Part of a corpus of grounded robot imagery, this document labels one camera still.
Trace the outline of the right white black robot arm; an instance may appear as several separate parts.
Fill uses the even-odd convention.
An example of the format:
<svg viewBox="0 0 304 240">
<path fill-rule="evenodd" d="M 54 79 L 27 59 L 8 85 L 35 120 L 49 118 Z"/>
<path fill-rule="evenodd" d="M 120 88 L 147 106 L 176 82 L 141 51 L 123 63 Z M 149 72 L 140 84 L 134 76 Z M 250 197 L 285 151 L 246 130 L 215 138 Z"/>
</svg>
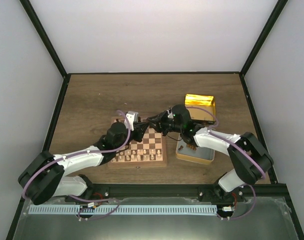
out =
<svg viewBox="0 0 304 240">
<path fill-rule="evenodd" d="M 182 140 L 197 148 L 208 148 L 229 156 L 233 169 L 213 185 L 214 197 L 224 202 L 232 191 L 244 185 L 254 185 L 265 179 L 274 161 L 266 148 L 251 132 L 242 135 L 215 131 L 218 121 L 204 126 L 190 116 L 189 107 L 178 104 L 152 117 L 147 122 L 157 132 L 179 133 Z"/>
</svg>

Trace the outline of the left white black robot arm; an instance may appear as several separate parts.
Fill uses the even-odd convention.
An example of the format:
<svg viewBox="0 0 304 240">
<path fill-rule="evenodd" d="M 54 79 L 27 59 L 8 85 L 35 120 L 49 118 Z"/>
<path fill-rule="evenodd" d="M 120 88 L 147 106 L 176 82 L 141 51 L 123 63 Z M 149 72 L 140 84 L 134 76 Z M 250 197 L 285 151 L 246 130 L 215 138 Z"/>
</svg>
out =
<svg viewBox="0 0 304 240">
<path fill-rule="evenodd" d="M 86 149 L 67 154 L 41 152 L 18 178 L 22 197 L 40 205 L 52 197 L 68 196 L 79 202 L 92 202 L 92 182 L 84 175 L 70 176 L 79 170 L 97 167 L 111 161 L 131 141 L 141 141 L 149 124 L 134 122 L 127 126 L 115 122 L 98 142 Z"/>
</svg>

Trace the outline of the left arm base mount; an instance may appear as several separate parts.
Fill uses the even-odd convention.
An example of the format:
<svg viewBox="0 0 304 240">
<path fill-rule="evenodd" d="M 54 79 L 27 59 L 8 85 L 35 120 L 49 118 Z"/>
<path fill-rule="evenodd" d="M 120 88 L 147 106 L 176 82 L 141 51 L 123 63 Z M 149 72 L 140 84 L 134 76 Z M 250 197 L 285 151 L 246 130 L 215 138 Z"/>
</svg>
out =
<svg viewBox="0 0 304 240">
<path fill-rule="evenodd" d="M 80 186 L 76 190 L 69 191 L 63 198 L 66 202 L 90 203 L 109 197 L 110 187 L 106 184 L 93 184 Z"/>
</svg>

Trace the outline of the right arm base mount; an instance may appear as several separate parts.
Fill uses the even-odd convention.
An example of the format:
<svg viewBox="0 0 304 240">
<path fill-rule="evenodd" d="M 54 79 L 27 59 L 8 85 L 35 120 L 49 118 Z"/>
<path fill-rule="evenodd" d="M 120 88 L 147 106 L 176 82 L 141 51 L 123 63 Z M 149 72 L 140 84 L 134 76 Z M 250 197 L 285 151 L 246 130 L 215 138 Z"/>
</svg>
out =
<svg viewBox="0 0 304 240">
<path fill-rule="evenodd" d="M 235 191 L 225 192 L 218 184 L 202 184 L 197 187 L 198 200 L 211 203 L 242 202 L 244 198 Z"/>
</svg>

